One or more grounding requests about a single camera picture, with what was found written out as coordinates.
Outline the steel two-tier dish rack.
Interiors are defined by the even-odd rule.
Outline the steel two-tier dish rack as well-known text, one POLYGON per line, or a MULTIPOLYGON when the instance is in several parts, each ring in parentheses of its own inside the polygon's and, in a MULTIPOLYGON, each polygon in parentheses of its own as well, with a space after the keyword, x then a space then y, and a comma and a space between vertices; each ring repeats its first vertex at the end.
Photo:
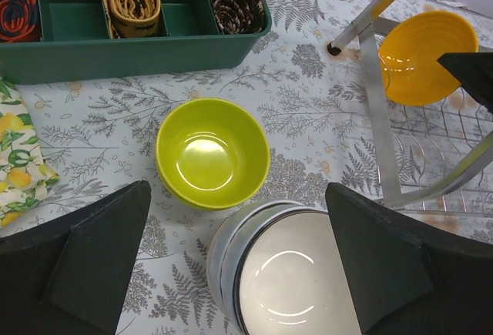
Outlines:
POLYGON ((391 102, 397 66, 378 54, 399 24, 383 17, 395 0, 372 0, 327 45, 339 56, 357 40, 372 139, 348 154, 345 186, 405 213, 489 218, 492 215, 492 116, 460 100, 425 106, 391 102))

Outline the yellow black rolled tie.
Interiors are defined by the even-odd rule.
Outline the yellow black rolled tie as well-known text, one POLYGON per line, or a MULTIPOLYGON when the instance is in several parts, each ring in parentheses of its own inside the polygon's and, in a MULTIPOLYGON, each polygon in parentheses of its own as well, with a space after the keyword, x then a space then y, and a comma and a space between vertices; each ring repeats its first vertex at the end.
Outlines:
POLYGON ((161 0, 102 0, 111 39, 158 35, 161 0))

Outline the lemon print cloth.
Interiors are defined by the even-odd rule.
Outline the lemon print cloth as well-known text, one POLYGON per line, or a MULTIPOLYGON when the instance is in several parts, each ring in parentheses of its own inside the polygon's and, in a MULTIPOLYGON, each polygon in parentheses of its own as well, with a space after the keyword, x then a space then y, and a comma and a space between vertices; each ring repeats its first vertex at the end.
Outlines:
POLYGON ((1 80, 1 227, 46 199, 59 175, 42 155, 32 117, 17 88, 1 80))

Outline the green compartment tray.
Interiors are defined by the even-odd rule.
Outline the green compartment tray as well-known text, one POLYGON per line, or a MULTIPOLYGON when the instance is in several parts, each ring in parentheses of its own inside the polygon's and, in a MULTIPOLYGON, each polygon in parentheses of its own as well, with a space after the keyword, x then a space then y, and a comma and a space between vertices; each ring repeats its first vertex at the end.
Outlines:
POLYGON ((271 25, 266 0, 1 0, 1 75, 33 85, 232 68, 271 25))

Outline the red black rolled tie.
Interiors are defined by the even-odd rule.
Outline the red black rolled tie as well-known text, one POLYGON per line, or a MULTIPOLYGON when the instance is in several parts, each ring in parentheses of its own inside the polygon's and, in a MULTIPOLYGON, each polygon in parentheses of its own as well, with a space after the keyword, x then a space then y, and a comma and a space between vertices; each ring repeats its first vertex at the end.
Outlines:
POLYGON ((37 42, 41 35, 38 0, 1 0, 1 42, 37 42))

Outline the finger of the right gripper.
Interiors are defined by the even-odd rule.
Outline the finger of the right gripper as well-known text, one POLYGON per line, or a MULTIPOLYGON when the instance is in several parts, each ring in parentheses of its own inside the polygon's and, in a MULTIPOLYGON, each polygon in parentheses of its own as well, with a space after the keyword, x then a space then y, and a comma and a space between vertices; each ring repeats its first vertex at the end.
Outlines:
POLYGON ((492 113, 493 52, 447 52, 438 58, 438 63, 477 103, 492 113))

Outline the yellow orange bowl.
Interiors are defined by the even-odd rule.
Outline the yellow orange bowl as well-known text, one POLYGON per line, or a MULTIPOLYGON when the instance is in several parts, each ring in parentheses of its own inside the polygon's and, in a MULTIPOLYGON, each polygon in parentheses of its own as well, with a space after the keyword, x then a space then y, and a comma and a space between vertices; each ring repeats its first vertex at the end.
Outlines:
POLYGON ((459 86, 438 59, 445 53, 478 51, 478 36, 464 17, 447 11, 424 12, 395 27, 378 56, 386 96, 404 106, 438 102, 459 86))

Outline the brown rolled tie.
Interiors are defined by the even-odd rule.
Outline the brown rolled tie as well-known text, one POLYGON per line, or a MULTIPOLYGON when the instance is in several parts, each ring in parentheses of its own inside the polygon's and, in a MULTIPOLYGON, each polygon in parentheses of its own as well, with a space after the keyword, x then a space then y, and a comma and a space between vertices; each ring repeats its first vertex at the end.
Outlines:
POLYGON ((227 35, 263 31, 263 0, 210 0, 218 29, 227 35))

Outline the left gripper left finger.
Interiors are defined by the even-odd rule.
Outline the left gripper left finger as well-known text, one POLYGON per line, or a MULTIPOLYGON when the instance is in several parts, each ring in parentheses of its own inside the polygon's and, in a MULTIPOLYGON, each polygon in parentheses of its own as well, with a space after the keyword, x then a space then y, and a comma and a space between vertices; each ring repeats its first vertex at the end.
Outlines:
POLYGON ((1 332, 114 334, 150 203, 141 180, 3 237, 1 332))

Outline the teal bowl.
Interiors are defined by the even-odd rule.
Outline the teal bowl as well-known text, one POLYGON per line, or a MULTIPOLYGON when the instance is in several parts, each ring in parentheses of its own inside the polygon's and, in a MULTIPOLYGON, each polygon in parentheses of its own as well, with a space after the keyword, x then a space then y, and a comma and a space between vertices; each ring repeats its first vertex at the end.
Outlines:
POLYGON ((206 257, 215 304, 240 334, 359 334, 330 217, 260 200, 228 217, 206 257))

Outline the lime green bowl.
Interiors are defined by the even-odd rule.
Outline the lime green bowl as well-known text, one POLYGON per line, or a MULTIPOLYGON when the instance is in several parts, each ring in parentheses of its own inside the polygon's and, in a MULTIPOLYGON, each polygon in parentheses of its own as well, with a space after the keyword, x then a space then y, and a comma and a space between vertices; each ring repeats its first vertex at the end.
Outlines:
POLYGON ((255 195, 270 171, 262 126, 241 106, 218 98, 192 99, 173 109, 156 136, 155 158, 232 165, 236 206, 255 195))
POLYGON ((232 165, 219 171, 197 161, 157 159, 156 168, 163 185, 181 202, 200 209, 221 210, 238 202, 233 190, 232 165))

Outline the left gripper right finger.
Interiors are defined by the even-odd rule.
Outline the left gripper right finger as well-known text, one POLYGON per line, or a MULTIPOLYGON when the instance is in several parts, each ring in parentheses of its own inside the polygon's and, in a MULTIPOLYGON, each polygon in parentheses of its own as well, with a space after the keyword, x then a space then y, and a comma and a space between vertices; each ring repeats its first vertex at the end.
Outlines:
POLYGON ((364 334, 490 334, 492 246, 329 183, 325 199, 364 334))

